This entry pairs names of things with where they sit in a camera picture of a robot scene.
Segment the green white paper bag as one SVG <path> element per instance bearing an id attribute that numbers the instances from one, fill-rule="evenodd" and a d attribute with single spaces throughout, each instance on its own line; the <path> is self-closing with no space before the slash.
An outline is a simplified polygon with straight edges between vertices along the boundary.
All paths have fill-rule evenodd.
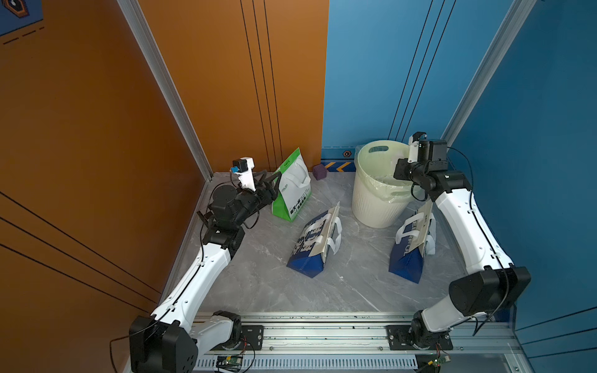
<path id="1" fill-rule="evenodd" d="M 300 148 L 278 167 L 279 194 L 271 206 L 273 216 L 293 222 L 312 193 L 309 170 Z"/>

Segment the blue white bag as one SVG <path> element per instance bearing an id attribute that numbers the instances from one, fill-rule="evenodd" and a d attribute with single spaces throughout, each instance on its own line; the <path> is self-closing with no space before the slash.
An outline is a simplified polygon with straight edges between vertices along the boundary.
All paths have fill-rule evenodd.
<path id="1" fill-rule="evenodd" d="M 418 284 L 426 256 L 435 255 L 436 218 L 428 200 L 398 229 L 390 253 L 389 272 Z"/>
<path id="2" fill-rule="evenodd" d="M 287 267 L 309 278 L 323 272 L 329 253 L 336 254 L 340 249 L 343 228 L 339 212 L 337 203 L 305 224 Z"/>

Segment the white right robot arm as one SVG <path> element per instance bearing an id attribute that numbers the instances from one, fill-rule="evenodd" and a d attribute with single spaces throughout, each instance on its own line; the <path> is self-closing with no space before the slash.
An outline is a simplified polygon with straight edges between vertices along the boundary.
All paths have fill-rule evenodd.
<path id="1" fill-rule="evenodd" d="M 424 247 L 432 241 L 433 207 L 443 214 L 466 264 L 466 276 L 449 285 L 445 298 L 415 313 L 406 342 L 421 350 L 461 323 L 512 307 L 531 281 L 530 272 L 514 265 L 493 236 L 475 201 L 472 178 L 449 169 L 448 151 L 446 141 L 428 140 L 418 132 L 410 137 L 408 157 L 399 159 L 394 171 L 395 179 L 418 186 L 425 198 L 396 232 L 390 272 L 419 281 Z"/>

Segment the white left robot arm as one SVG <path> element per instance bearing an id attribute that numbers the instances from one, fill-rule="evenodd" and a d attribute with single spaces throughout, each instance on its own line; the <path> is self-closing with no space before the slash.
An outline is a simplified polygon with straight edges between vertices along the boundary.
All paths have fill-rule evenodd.
<path id="1" fill-rule="evenodd" d="M 215 312 L 196 336 L 191 329 L 217 277 L 232 261 L 245 236 L 245 222 L 259 217 L 279 194 L 281 173 L 239 174 L 239 183 L 221 183 L 198 215 L 205 230 L 201 250 L 175 289 L 150 316 L 139 316 L 127 336 L 133 372 L 191 372 L 213 348 L 241 344 L 242 321 L 233 312 Z"/>

